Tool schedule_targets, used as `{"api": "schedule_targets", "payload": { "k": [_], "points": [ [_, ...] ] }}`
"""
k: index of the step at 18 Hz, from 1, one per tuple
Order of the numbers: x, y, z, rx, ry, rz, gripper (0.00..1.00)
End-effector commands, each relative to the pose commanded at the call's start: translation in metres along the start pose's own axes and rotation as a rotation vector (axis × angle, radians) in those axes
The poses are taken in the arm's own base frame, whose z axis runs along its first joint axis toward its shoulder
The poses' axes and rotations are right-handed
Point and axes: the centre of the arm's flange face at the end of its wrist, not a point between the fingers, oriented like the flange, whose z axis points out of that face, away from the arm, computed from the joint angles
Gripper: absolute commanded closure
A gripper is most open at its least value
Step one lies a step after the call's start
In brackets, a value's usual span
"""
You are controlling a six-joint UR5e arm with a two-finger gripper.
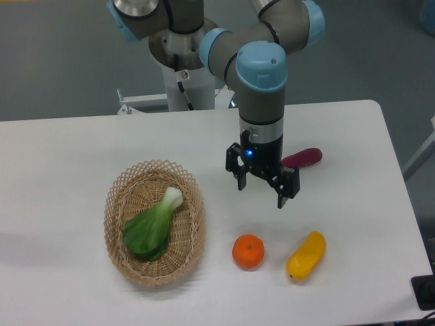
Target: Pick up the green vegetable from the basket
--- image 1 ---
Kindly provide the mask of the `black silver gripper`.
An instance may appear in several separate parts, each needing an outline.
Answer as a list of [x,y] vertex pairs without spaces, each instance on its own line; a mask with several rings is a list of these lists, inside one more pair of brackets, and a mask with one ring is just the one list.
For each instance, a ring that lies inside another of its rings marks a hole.
[[226,150],[226,170],[237,180],[238,189],[247,184],[246,174],[265,177],[277,192],[277,207],[282,209],[288,199],[300,191],[300,171],[281,164],[283,117],[271,124],[255,124],[239,118],[240,144]]

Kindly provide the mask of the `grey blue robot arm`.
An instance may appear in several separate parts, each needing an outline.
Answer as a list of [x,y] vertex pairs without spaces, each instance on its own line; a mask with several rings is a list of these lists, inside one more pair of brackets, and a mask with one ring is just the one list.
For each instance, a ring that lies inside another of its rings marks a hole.
[[281,161],[287,56],[324,36],[314,1],[253,1],[257,23],[233,33],[206,18],[202,1],[108,1],[127,41],[146,39],[160,65],[171,111],[212,109],[217,79],[234,92],[240,141],[226,151],[226,170],[246,185],[264,179],[278,206],[300,189],[295,167]]

